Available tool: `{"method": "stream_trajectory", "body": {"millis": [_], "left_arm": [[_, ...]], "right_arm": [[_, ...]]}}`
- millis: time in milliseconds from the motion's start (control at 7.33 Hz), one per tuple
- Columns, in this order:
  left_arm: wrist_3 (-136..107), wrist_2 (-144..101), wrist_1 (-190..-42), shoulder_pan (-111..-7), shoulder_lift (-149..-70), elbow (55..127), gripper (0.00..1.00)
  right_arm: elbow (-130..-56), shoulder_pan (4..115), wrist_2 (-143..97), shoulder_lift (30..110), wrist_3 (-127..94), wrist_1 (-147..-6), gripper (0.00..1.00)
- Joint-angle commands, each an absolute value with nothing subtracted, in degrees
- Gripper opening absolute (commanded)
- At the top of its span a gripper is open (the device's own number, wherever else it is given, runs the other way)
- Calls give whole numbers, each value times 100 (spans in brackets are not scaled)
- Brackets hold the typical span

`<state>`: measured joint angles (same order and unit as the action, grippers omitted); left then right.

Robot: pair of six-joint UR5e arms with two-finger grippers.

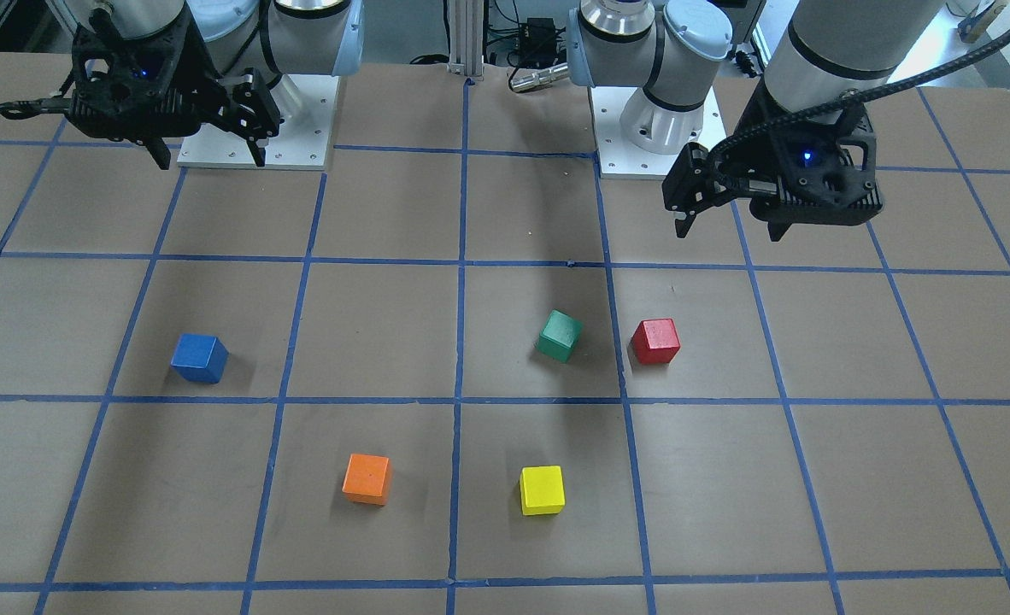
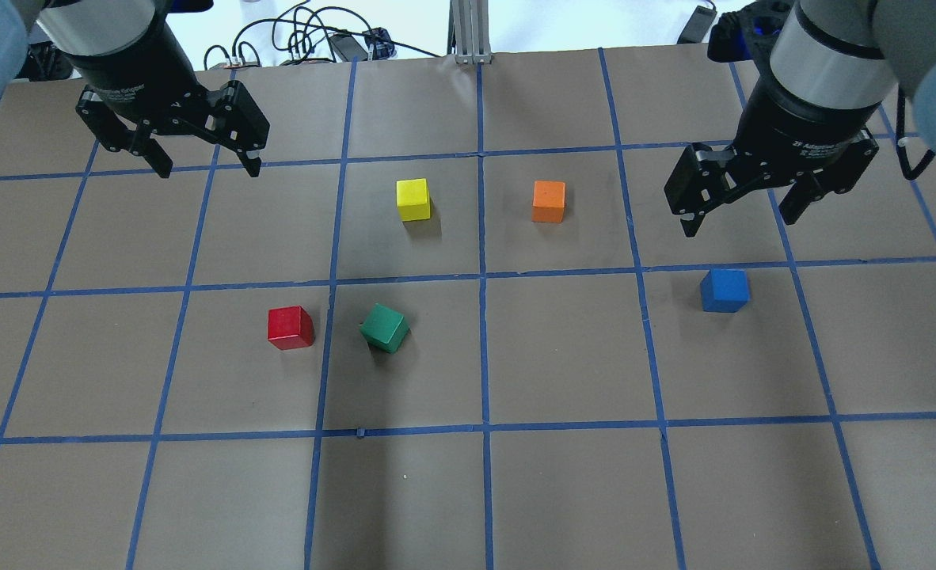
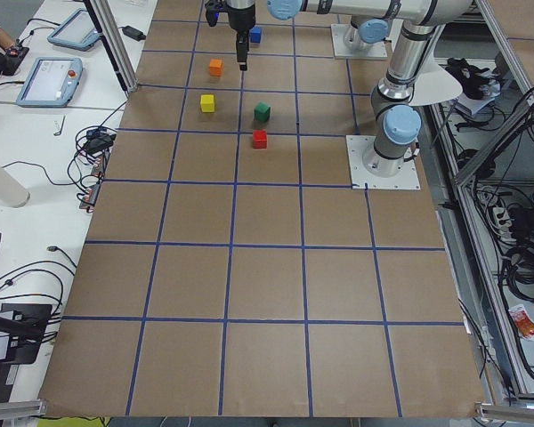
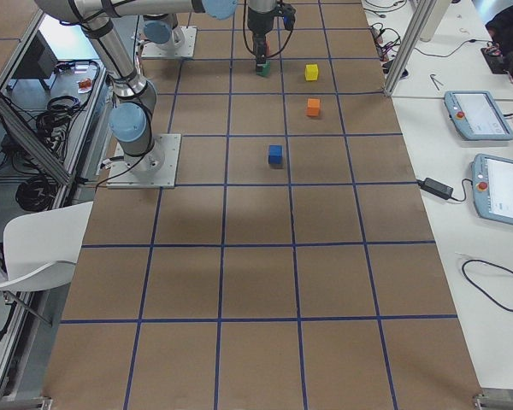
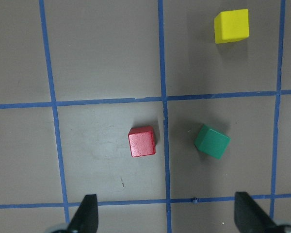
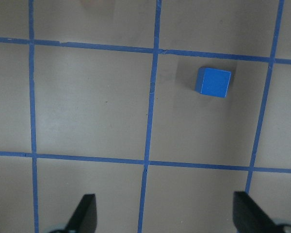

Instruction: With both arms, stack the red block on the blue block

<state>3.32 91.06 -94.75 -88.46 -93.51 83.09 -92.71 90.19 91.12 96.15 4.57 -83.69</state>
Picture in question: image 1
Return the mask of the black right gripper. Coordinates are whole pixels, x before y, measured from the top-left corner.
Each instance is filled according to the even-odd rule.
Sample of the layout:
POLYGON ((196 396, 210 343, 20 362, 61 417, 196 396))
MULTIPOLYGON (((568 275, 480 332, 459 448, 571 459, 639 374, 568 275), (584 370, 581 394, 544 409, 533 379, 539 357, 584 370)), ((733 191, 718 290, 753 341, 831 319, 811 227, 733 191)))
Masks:
POLYGON ((266 165, 267 143, 283 122, 269 85, 260 73, 242 73, 229 97, 192 12, 84 10, 82 16, 72 43, 72 100, 0 102, 5 120, 70 113, 84 135, 141 145, 162 170, 172 160, 167 138, 196 135, 210 124, 234 129, 255 166, 266 165))

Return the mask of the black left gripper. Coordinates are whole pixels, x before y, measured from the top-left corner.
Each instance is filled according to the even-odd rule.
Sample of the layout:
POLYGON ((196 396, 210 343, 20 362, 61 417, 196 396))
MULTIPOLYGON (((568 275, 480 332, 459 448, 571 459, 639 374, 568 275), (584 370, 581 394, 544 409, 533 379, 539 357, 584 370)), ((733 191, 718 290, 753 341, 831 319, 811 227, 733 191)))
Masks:
POLYGON ((878 155, 876 129, 860 102, 729 148, 687 143, 662 182, 662 199, 679 238, 697 215, 739 197, 749 199, 773 242, 792 225, 864 225, 884 210, 878 155))

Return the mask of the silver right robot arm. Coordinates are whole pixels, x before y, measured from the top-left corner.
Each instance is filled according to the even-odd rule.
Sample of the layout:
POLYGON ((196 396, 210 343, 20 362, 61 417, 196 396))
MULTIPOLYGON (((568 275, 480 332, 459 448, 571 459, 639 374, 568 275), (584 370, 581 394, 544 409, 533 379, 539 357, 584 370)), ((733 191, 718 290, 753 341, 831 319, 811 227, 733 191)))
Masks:
POLYGON ((62 115, 145 148, 162 170, 328 164, 341 78, 363 58, 361 1, 68 1, 72 66, 8 120, 62 115))

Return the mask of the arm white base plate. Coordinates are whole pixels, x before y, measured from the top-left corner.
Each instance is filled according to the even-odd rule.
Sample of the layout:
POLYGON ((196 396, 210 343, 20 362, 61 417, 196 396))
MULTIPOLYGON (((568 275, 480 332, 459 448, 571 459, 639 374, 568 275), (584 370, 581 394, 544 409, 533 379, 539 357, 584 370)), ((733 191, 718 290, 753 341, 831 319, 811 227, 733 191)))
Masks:
POLYGON ((271 90, 282 114, 281 132, 267 140, 262 167, 242 139, 209 125, 182 140, 177 162, 208 170, 325 171, 343 84, 334 75, 283 75, 271 90))
POLYGON ((700 108, 661 108, 639 87, 591 87, 590 107, 602 175, 664 179, 686 144, 711 149, 726 137, 715 92, 700 108))

